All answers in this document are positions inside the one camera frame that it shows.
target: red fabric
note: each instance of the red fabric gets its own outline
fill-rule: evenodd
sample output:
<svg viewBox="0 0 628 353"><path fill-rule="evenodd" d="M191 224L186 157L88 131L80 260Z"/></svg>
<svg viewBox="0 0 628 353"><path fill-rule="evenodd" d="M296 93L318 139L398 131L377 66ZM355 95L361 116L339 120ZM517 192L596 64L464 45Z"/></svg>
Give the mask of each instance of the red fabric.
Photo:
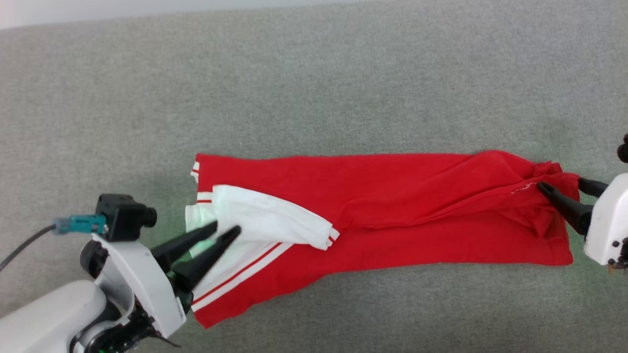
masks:
<svg viewBox="0 0 628 353"><path fill-rule="evenodd" d="M579 199L578 176L501 151L274 160L198 155L198 191L228 184L294 202L329 220L326 251L294 245L195 312L205 327L326 274L428 263L572 262L565 221L540 181Z"/></svg>

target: folded garment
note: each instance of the folded garment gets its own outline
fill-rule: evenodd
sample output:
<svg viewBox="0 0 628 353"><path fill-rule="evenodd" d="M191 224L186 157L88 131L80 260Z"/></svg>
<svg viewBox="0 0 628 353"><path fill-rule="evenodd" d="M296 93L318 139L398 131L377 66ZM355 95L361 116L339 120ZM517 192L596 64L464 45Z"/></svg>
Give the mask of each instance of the folded garment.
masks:
<svg viewBox="0 0 628 353"><path fill-rule="evenodd" d="M326 274L439 262L572 262L565 221L536 188L548 182L579 199L578 176L557 163L501 151L273 160L199 154L192 175L198 204L188 207L187 216L197 214L188 228L228 217L221 229L245 224L242 243L266 244L248 252L232 246L224 256L234 254L238 265L203 280L192 308L205 328ZM259 217L232 206L217 209L221 203L277 211L269 222L281 231L273 235ZM307 223L291 220L295 214L308 215L316 236L296 235L290 223ZM337 239L323 245L325 232Z"/></svg>

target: red stripe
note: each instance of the red stripe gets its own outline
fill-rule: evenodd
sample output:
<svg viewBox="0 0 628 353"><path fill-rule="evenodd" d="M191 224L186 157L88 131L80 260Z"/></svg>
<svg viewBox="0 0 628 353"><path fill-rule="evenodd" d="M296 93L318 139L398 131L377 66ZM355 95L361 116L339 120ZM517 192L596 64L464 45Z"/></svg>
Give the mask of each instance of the red stripe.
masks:
<svg viewBox="0 0 628 353"><path fill-rule="evenodd" d="M198 303L200 300L203 300L203 298L205 298L206 296L212 294L213 292L217 291L218 289L220 289L220 287L223 287L224 285L226 285L227 283L231 282L234 278L238 277L242 272L245 272L247 269L249 269L251 266L255 265L256 263L260 262L263 258L266 257L266 255L268 255L271 251L275 250L281 243L278 242L277 244L275 244L273 247L271 247L268 251L266 251L262 256L258 257L255 261L251 262L250 264L248 264L245 268L241 269L240 271L238 271L236 274L234 274L233 276L231 276L228 280L222 282L219 286L215 287L214 289L208 291L207 293L203 294L200 298L194 300L192 302L192 304L196 304Z"/></svg>

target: white fabric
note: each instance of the white fabric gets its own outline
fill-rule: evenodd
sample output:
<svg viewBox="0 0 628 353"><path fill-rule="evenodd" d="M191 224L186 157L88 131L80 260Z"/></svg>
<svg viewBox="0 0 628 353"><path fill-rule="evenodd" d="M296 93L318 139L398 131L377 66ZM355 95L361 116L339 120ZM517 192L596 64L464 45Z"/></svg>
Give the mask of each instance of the white fabric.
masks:
<svg viewBox="0 0 628 353"><path fill-rule="evenodd" d="M336 240L339 235L332 224L319 215L261 192L215 185L212 193L199 193L197 199L198 204L185 208L187 231L215 220L218 221L218 231L190 250L193 257L211 246L215 236L235 225L239 225L242 232L197 286L194 295L199 297L217 286L222 285L221 288L204 298L202 303L197 303L196 308L233 289L292 244L309 244L326 250L332 245L330 238Z"/></svg>

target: cable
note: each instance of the cable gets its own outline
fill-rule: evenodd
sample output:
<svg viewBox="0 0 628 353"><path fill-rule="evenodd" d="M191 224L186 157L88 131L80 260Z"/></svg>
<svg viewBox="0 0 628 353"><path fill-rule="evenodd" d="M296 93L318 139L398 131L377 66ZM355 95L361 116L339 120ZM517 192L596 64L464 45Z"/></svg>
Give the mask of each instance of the cable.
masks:
<svg viewBox="0 0 628 353"><path fill-rule="evenodd" d="M0 271L4 270L6 265L8 265L19 253L21 253L22 250L26 249L27 246L29 246L32 242L37 240L37 238L41 237L47 232L52 231L55 228L57 228L55 224L49 225L48 227L35 233L35 235L33 235L32 237L28 238L25 242L23 242L20 246L18 246L18 248L15 249L9 256L7 256L6 259L4 259L2 263L0 263Z"/></svg>

